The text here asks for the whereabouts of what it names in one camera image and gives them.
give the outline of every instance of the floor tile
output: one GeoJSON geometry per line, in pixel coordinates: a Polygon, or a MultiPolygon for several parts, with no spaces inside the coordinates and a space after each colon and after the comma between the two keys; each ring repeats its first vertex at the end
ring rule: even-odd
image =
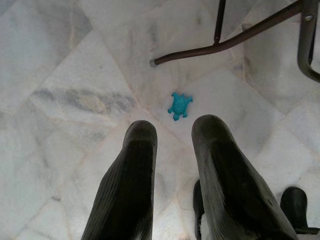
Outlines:
{"type": "Polygon", "coordinates": [[[99,31],[110,34],[117,26],[132,21],[139,15],[161,6],[167,0],[80,0],[80,5],[91,23],[99,31]]]}
{"type": "MultiPolygon", "coordinates": [[[[218,14],[219,0],[203,0],[214,18],[218,14]]],[[[258,0],[226,1],[222,25],[222,35],[229,36],[245,19],[258,0]]]]}
{"type": "Polygon", "coordinates": [[[67,133],[70,138],[81,146],[86,153],[94,150],[107,136],[111,128],[82,124],[77,122],[55,120],[56,126],[67,133]]]}
{"type": "Polygon", "coordinates": [[[176,198],[176,194],[190,180],[187,169],[194,159],[189,148],[152,118],[148,112],[137,109],[113,129],[103,144],[92,153],[68,179],[59,192],[66,211],[71,239],[80,239],[86,226],[100,181],[119,154],[130,123],[147,120],[154,124],[158,135],[158,149],[154,186],[154,220],[176,198]]]}
{"type": "Polygon", "coordinates": [[[244,58],[243,57],[237,58],[231,62],[228,62],[225,66],[235,76],[237,76],[242,81],[245,81],[244,58]]]}
{"type": "Polygon", "coordinates": [[[284,126],[277,127],[262,151],[251,161],[276,199],[315,164],[316,159],[284,126]]]}
{"type": "Polygon", "coordinates": [[[84,157],[83,150],[32,106],[2,114],[0,224],[17,236],[84,157]]]}
{"type": "MultiPolygon", "coordinates": [[[[244,43],[246,82],[284,114],[317,84],[298,67],[299,29],[299,24],[282,23],[244,43]]],[[[312,64],[320,66],[320,59],[312,64]]]]}
{"type": "Polygon", "coordinates": [[[309,94],[286,117],[286,127],[308,148],[320,153],[320,87],[309,94]]]}
{"type": "Polygon", "coordinates": [[[0,1],[0,17],[3,15],[17,0],[0,1]]]}
{"type": "Polygon", "coordinates": [[[136,101],[101,37],[92,31],[32,94],[59,120],[114,127],[136,101]]]}
{"type": "MultiPolygon", "coordinates": [[[[46,1],[37,1],[45,5],[46,1]]],[[[61,8],[54,4],[42,11],[24,0],[16,2],[1,16],[0,31],[0,110],[16,112],[28,96],[50,72],[70,53],[91,26],[83,13],[87,27],[65,22],[61,8]]],[[[65,12],[65,19],[70,15],[65,12]]]]}
{"type": "Polygon", "coordinates": [[[66,223],[60,199],[53,197],[27,225],[26,229],[17,239],[31,239],[30,237],[25,237],[32,235],[34,236],[32,239],[36,240],[43,238],[46,240],[70,240],[66,223]]]}
{"type": "Polygon", "coordinates": [[[142,107],[157,104],[214,66],[232,60],[229,50],[151,67],[149,61],[171,52],[213,43],[213,20],[197,0],[170,0],[122,25],[106,43],[142,107]]]}
{"type": "Polygon", "coordinates": [[[152,230],[152,239],[163,240],[189,240],[186,230],[182,223],[179,205],[173,201],[154,221],[152,230]]]}
{"type": "Polygon", "coordinates": [[[195,120],[205,114],[220,117],[229,126],[244,154],[253,158],[283,117],[263,97],[225,68],[216,69],[182,88],[180,93],[192,96],[188,117],[178,121],[168,114],[173,98],[168,96],[150,109],[152,114],[180,140],[192,146],[191,131],[195,120]]]}
{"type": "Polygon", "coordinates": [[[11,240],[11,238],[7,235],[7,233],[2,228],[0,228],[0,239],[11,240]]]}
{"type": "MultiPolygon", "coordinates": [[[[289,5],[287,0],[258,0],[245,17],[242,24],[257,24],[289,5]]],[[[286,23],[296,22],[300,15],[286,20],[286,23]]]]}
{"type": "Polygon", "coordinates": [[[317,191],[320,184],[320,160],[311,166],[295,183],[307,196],[308,206],[306,219],[309,227],[320,228],[320,193],[317,191]]]}

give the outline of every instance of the blue plastic turtle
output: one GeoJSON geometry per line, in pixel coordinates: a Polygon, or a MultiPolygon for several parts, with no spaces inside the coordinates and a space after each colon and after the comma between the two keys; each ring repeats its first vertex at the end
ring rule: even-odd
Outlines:
{"type": "Polygon", "coordinates": [[[184,118],[188,116],[187,114],[187,107],[190,102],[193,102],[191,96],[185,97],[185,94],[182,93],[179,95],[178,93],[174,92],[171,95],[173,97],[172,107],[168,109],[168,113],[174,112],[173,119],[177,121],[182,114],[184,118]]]}

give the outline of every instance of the metal rod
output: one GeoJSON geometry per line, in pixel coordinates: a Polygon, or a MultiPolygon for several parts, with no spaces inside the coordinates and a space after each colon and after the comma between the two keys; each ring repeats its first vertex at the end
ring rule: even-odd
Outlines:
{"type": "Polygon", "coordinates": [[[315,38],[316,38],[316,26],[314,26],[312,42],[311,42],[311,47],[309,51],[309,58],[308,58],[309,65],[311,65],[312,60],[314,59],[315,38]]]}
{"type": "Polygon", "coordinates": [[[220,0],[219,9],[218,9],[218,16],[216,17],[216,23],[215,23],[214,44],[213,45],[217,45],[220,41],[222,24],[224,22],[225,8],[226,8],[226,0],[220,0]]]}
{"type": "Polygon", "coordinates": [[[289,6],[285,7],[284,9],[278,11],[277,13],[273,14],[272,16],[266,18],[265,20],[257,23],[256,25],[250,27],[249,29],[245,30],[244,32],[228,39],[224,42],[218,43],[216,45],[195,48],[186,51],[179,51],[164,55],[162,57],[153,59],[150,61],[150,65],[155,67],[160,64],[164,64],[166,62],[177,60],[177,59],[184,59],[208,54],[214,54],[231,47],[234,47],[253,36],[291,18],[292,16],[300,13],[302,11],[302,0],[298,0],[289,6]]]}
{"type": "Polygon", "coordinates": [[[320,83],[320,74],[309,64],[314,30],[317,24],[319,0],[303,0],[298,47],[298,66],[308,78],[320,83]]]}

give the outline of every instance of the toy turtle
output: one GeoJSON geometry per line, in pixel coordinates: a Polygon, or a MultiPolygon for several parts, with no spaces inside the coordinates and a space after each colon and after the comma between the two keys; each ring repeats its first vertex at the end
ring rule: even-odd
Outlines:
{"type": "Polygon", "coordinates": [[[187,114],[187,107],[190,102],[193,102],[191,96],[185,97],[185,94],[179,95],[178,93],[174,92],[171,95],[173,97],[172,107],[168,109],[168,113],[174,112],[173,119],[177,121],[182,114],[184,118],[188,116],[187,114]]]}

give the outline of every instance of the blue toy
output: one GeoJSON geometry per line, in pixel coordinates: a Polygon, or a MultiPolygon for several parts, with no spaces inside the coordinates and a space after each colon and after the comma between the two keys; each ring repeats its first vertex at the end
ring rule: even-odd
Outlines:
{"type": "Polygon", "coordinates": [[[182,93],[179,95],[178,93],[174,92],[171,95],[173,97],[172,107],[168,109],[168,113],[174,112],[173,119],[177,121],[182,114],[184,118],[188,116],[187,114],[187,107],[190,102],[193,102],[192,97],[185,97],[185,94],[182,93]]]}

